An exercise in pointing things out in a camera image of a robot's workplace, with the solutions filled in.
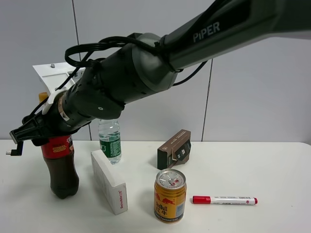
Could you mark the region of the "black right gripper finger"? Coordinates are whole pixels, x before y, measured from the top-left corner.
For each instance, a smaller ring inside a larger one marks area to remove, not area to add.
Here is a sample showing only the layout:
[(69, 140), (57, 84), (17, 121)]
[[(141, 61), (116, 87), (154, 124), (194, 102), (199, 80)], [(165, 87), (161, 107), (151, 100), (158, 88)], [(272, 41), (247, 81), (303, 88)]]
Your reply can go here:
[(22, 126), (10, 131), (11, 139), (17, 144), (16, 149), (8, 150), (6, 155), (21, 156), (23, 151), (23, 142), (31, 140), (35, 146), (46, 144), (44, 137), (44, 120), (42, 116), (26, 116), (22, 120)]

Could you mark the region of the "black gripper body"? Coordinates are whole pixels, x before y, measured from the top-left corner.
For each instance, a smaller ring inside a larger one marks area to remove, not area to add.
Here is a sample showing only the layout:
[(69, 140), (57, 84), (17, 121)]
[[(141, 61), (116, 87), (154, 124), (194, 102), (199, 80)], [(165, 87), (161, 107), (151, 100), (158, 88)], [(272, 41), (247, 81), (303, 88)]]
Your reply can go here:
[(59, 111), (57, 106), (53, 106), (45, 115), (42, 113), (36, 115), (35, 120), (38, 122), (40, 137), (32, 139), (32, 143), (35, 146), (42, 146), (47, 144), (50, 138), (72, 135), (94, 119), (80, 112)]

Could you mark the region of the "dark grey Piper robot arm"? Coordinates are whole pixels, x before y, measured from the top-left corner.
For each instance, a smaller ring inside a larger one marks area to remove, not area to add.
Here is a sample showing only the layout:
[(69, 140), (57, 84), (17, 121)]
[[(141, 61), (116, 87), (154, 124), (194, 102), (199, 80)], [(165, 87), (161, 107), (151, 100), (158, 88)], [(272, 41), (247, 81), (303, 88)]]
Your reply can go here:
[(166, 91), (179, 72), (268, 37), (309, 39), (308, 0), (217, 0), (202, 14), (164, 36), (133, 33), (65, 51), (66, 62), (84, 68), (80, 80), (44, 99), (10, 132), (22, 154), (23, 143), (42, 146), (72, 135), (92, 120), (117, 119), (127, 103)]

